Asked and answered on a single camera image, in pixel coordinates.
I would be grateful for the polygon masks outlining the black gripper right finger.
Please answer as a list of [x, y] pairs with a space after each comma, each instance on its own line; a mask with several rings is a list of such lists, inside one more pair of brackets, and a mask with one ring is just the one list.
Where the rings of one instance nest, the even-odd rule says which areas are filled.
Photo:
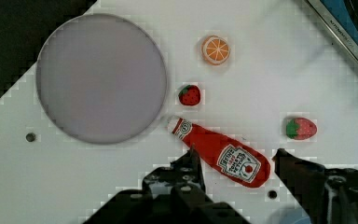
[[312, 224], [358, 224], [358, 170], [327, 168], [285, 149], [273, 157], [275, 174]]

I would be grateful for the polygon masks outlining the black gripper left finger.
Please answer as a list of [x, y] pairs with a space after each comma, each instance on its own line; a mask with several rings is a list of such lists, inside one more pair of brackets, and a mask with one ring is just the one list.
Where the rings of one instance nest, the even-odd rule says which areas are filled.
[[169, 166], [155, 169], [142, 181], [143, 190], [154, 197], [168, 195], [174, 187], [184, 185], [194, 185], [205, 191], [200, 155], [193, 147]]

